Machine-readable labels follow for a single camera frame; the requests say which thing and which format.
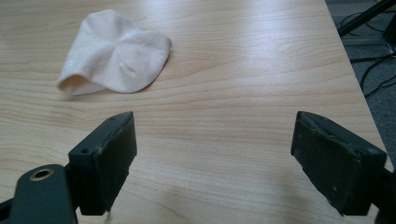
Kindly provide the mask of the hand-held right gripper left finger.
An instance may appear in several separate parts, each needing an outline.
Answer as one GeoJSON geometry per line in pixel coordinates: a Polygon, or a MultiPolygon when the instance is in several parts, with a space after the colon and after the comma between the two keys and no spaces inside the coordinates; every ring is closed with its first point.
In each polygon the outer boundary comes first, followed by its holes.
{"type": "Polygon", "coordinates": [[[136,154],[131,111],[106,119],[68,153],[72,201],[82,215],[101,216],[111,210],[136,154]]]}

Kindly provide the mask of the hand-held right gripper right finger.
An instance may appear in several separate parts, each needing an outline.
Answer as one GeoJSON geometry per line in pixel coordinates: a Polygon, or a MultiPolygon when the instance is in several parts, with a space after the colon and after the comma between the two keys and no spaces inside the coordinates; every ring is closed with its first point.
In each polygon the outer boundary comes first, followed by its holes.
{"type": "Polygon", "coordinates": [[[340,214],[368,213],[387,160],[384,151],[330,119],[300,111],[290,153],[340,214]]]}

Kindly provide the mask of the white sock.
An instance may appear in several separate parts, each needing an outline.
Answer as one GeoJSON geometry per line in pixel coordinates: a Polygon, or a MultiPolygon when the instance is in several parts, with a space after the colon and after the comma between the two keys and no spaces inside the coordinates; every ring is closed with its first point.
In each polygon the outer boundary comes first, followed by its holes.
{"type": "Polygon", "coordinates": [[[57,87],[70,95],[145,89],[161,73],[171,39],[142,30],[113,9],[88,15],[65,58],[57,87]]]}

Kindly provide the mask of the dark stand foot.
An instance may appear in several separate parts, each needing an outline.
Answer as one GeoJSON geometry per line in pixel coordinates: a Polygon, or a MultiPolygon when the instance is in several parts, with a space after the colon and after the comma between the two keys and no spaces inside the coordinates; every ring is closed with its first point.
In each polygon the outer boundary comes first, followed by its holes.
{"type": "Polygon", "coordinates": [[[383,34],[383,38],[387,43],[387,46],[392,52],[396,52],[396,15],[390,21],[387,29],[383,34]]]}

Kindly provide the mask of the grey metal rail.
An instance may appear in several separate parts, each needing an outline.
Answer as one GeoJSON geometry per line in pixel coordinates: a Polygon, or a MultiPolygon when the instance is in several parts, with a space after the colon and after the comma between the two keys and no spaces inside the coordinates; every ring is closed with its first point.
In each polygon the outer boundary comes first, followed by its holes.
{"type": "Polygon", "coordinates": [[[382,36],[345,36],[341,40],[346,46],[377,46],[387,44],[387,41],[382,36]]]}

